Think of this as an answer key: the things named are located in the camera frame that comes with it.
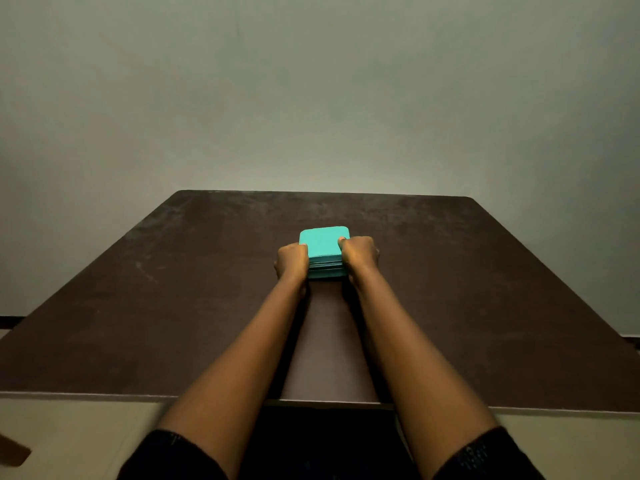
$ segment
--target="floor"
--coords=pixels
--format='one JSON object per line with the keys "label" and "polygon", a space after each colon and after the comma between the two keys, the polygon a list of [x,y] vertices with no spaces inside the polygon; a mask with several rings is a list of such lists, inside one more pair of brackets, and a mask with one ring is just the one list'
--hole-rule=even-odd
{"label": "floor", "polygon": [[[116,478],[162,403],[0,399],[0,432],[33,452],[0,478]],[[640,471],[640,415],[496,411],[548,479],[631,479]]]}

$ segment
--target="person's right hand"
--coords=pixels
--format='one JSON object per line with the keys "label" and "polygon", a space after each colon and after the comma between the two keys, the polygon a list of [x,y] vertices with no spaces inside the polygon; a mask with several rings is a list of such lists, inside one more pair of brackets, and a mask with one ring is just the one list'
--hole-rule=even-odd
{"label": "person's right hand", "polygon": [[354,236],[350,239],[341,237],[338,246],[342,250],[342,261],[347,265],[351,275],[366,269],[378,267],[380,251],[369,236]]}

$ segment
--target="teal card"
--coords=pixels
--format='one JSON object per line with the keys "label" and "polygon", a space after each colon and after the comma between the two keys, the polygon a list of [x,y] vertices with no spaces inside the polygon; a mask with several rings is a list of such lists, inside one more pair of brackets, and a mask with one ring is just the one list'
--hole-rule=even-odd
{"label": "teal card", "polygon": [[327,263],[342,261],[342,252],[338,238],[349,238],[349,229],[345,226],[318,227],[306,229],[300,233],[300,244],[306,244],[309,263]]}

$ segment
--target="person's left hand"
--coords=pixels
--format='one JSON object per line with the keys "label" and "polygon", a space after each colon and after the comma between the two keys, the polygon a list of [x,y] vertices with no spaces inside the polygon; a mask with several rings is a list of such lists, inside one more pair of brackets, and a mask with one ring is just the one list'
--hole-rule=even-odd
{"label": "person's left hand", "polygon": [[283,277],[304,282],[309,270],[309,256],[306,244],[294,242],[278,250],[278,258],[273,267],[276,269],[278,279]]}

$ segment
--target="wooden surface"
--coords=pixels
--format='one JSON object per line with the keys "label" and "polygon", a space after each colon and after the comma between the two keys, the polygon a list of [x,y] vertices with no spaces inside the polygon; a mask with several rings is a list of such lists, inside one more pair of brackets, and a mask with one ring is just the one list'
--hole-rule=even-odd
{"label": "wooden surface", "polygon": [[[377,194],[172,195],[0,342],[0,391],[180,394],[260,306],[277,247],[329,225],[375,237],[400,300],[489,405],[640,411],[633,348],[475,201]],[[357,316],[343,283],[311,283],[270,395],[387,401]]]}

